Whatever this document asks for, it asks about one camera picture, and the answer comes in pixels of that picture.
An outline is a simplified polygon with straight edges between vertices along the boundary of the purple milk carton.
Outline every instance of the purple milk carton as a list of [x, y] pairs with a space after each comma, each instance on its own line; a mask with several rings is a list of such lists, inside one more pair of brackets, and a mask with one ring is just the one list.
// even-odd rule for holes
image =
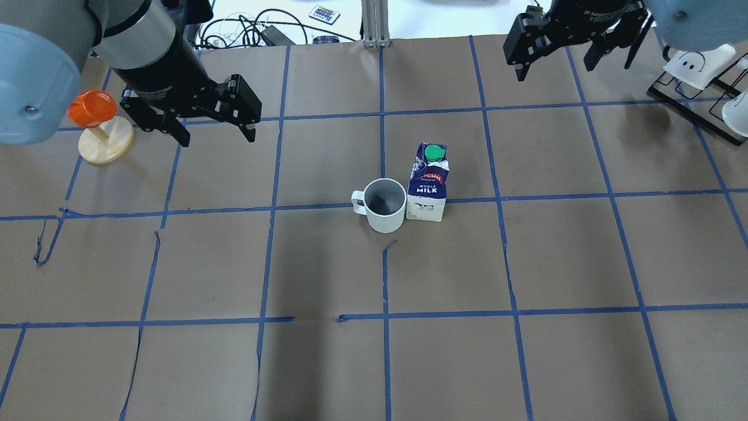
[[408, 182], [408, 204], [405, 216], [422, 221], [441, 221], [447, 203], [447, 175], [450, 163], [447, 146], [421, 143]]

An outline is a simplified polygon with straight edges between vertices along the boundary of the green cap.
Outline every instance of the green cap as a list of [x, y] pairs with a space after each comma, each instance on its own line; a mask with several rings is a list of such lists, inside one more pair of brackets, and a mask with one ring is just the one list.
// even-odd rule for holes
[[444, 158], [444, 155], [446, 155], [447, 152], [439, 145], [429, 145], [426, 146], [424, 154], [426, 155], [427, 161], [435, 163]]

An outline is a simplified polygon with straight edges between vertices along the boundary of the white cup on rack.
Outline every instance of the white cup on rack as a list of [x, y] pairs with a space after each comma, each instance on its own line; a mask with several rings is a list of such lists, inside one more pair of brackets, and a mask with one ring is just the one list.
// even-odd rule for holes
[[741, 136], [748, 136], [748, 91], [722, 107], [722, 119], [727, 127]]
[[406, 196], [402, 184], [392, 178], [378, 178], [363, 192], [354, 191], [351, 203], [355, 213], [367, 216], [374, 231], [389, 234], [402, 225]]

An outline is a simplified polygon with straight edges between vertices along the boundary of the metal post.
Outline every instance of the metal post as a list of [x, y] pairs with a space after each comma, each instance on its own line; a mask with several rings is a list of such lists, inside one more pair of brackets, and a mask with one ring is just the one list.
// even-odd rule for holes
[[361, 16], [364, 21], [364, 46], [390, 46], [387, 0], [361, 0]]

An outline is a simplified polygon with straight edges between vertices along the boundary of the wooden base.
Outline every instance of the wooden base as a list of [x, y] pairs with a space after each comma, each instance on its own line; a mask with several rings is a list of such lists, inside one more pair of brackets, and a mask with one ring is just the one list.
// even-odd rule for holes
[[115, 116], [101, 126], [83, 130], [78, 140], [78, 152], [92, 164], [106, 164], [123, 156], [135, 137], [132, 124]]

